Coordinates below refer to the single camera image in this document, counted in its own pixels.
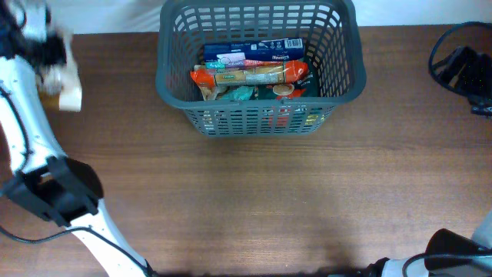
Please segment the grey plastic shopping basket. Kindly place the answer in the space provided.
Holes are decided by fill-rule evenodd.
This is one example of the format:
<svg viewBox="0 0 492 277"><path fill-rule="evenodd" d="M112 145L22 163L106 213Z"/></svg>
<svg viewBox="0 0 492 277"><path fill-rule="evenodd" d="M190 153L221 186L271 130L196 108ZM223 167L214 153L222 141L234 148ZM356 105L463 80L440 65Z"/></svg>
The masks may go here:
<svg viewBox="0 0 492 277"><path fill-rule="evenodd" d="M203 100L190 72L253 68L206 68L204 45L281 38L303 39L303 58L311 60L318 76L318 97ZM309 134L337 106L357 98L365 84L361 38L351 0L168 1L161 8L157 93L166 104L182 110L204 135ZM199 110L218 113L213 130L195 124Z"/></svg>

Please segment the green Nescafe coffee bag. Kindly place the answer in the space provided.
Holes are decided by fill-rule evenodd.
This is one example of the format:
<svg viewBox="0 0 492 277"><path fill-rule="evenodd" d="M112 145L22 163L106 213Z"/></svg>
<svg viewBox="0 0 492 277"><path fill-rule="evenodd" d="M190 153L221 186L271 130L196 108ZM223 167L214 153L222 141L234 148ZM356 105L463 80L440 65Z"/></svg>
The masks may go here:
<svg viewBox="0 0 492 277"><path fill-rule="evenodd" d="M254 89L253 100L293 99L300 97L318 97L319 82L315 67L309 58L302 58L307 64L307 72L293 83L282 85L259 85Z"/></svg>

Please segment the orange spaghetti packet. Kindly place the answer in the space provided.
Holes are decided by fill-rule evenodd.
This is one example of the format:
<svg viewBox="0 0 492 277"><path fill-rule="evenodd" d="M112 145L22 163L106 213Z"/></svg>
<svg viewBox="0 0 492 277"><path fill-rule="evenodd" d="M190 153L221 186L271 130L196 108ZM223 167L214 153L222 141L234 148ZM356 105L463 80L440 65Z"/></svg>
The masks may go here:
<svg viewBox="0 0 492 277"><path fill-rule="evenodd" d="M298 60L281 65L257 66L242 70L211 72L205 68L190 72L191 79L208 88L239 85L278 85L293 83L308 73L308 64Z"/></svg>

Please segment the blue pasta box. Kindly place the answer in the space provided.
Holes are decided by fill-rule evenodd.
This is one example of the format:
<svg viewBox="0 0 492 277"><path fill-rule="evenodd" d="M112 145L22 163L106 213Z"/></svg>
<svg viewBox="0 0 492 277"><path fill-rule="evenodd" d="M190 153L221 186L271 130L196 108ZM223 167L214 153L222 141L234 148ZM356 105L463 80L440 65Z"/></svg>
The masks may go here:
<svg viewBox="0 0 492 277"><path fill-rule="evenodd" d="M302 38L206 44L206 68L247 68L298 60L304 56Z"/></svg>

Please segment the light green wipes packet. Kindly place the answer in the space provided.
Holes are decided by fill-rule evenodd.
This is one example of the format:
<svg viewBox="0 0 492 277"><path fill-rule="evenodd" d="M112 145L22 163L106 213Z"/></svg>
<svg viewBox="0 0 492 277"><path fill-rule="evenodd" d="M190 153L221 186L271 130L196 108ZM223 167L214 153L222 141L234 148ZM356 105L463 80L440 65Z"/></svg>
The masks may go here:
<svg viewBox="0 0 492 277"><path fill-rule="evenodd" d="M235 86L230 87L226 92L221 93L217 99L232 101L247 101L254 94L254 86Z"/></svg>

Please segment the beige Pantree snack bag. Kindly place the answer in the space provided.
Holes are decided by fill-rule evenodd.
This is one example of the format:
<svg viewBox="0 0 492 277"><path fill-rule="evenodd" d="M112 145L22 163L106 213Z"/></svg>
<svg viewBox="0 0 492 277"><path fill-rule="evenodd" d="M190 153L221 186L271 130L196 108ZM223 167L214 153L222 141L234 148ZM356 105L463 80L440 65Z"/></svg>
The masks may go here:
<svg viewBox="0 0 492 277"><path fill-rule="evenodd" d="M219 97L223 96L227 91L227 86L222 87L202 87L200 86L200 91L204 101L214 101L218 100ZM197 116L195 119L195 124L204 129L205 131L211 131L214 129L214 120L217 117L216 111L211 110L199 110L197 111Z"/></svg>

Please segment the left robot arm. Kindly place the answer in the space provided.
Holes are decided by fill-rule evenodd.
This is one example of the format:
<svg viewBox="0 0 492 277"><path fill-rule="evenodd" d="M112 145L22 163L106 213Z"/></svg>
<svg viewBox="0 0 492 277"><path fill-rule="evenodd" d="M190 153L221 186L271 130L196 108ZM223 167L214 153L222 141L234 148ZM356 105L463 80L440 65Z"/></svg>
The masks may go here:
<svg viewBox="0 0 492 277"><path fill-rule="evenodd" d="M45 115L45 97L69 111L81 109L71 40L46 2L1 3L1 127L12 171L1 194L54 222L61 235L75 235L108 275L152 276L108 214L97 174L65 153Z"/></svg>

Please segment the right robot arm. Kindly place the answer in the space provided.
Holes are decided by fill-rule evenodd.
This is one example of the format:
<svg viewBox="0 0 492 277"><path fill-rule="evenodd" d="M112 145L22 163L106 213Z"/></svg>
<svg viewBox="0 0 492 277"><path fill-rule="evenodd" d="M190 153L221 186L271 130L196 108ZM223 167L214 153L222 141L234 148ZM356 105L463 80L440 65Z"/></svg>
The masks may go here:
<svg viewBox="0 0 492 277"><path fill-rule="evenodd" d="M459 47L430 65L436 82L464 95L475 115L491 115L491 57ZM491 214L468 239L448 229L434 233L422 254L407 259L382 258L358 276L490 276Z"/></svg>

